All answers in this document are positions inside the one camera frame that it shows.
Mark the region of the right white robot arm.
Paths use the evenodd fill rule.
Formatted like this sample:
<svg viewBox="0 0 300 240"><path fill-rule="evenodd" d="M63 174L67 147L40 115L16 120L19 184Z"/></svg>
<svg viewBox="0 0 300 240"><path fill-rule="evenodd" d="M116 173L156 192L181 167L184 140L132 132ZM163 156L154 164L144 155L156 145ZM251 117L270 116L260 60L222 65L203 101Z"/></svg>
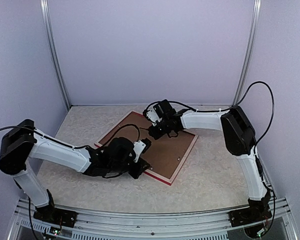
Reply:
<svg viewBox="0 0 300 240"><path fill-rule="evenodd" d="M248 188L249 201L262 202L271 197L271 190L265 183L264 171L258 153L256 131L247 115L237 103L218 110L199 110L184 103L181 110L173 108L171 100L150 103L142 112L151 122L149 135L158 140L171 132L207 129L223 133L226 149L236 157L243 171Z"/></svg>

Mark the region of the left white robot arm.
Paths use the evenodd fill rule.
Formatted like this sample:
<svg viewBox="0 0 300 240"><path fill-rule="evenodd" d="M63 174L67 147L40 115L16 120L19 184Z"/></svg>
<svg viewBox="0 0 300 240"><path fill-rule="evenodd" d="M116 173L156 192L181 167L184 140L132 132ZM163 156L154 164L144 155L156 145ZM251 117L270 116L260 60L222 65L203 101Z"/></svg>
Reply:
<svg viewBox="0 0 300 240"><path fill-rule="evenodd" d="M0 128L7 133L1 139L0 171L12 176L16 184L28 195L35 208L47 221L60 218L52 194L40 183L29 158L48 161L75 170L89 177L117 178L128 173L134 179L150 164L141 159L152 142L139 135L132 142L126 137L112 135L104 145L75 146L51 137L35 128L34 121L25 119L18 125Z"/></svg>

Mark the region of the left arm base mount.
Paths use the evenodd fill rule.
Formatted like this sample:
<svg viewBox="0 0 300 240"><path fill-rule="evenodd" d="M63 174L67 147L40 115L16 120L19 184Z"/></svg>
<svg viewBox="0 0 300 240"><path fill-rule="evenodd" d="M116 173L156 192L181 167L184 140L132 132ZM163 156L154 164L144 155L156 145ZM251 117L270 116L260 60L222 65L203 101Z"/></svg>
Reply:
<svg viewBox="0 0 300 240"><path fill-rule="evenodd" d="M36 220L58 225L61 227L74 228L78 213L72 210L66 210L55 207L51 192L47 189L48 205L35 207L33 217Z"/></svg>

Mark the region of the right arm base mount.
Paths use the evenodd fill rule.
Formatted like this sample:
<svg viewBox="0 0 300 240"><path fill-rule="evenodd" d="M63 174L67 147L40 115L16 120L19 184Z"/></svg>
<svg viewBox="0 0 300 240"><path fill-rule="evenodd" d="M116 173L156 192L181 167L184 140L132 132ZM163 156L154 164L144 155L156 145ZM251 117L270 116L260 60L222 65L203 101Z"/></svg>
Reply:
<svg viewBox="0 0 300 240"><path fill-rule="evenodd" d="M273 215L269 206L270 199L271 193L267 191L261 200L249 198L248 207L230 211L228 215L231 226L238 227L271 218Z"/></svg>

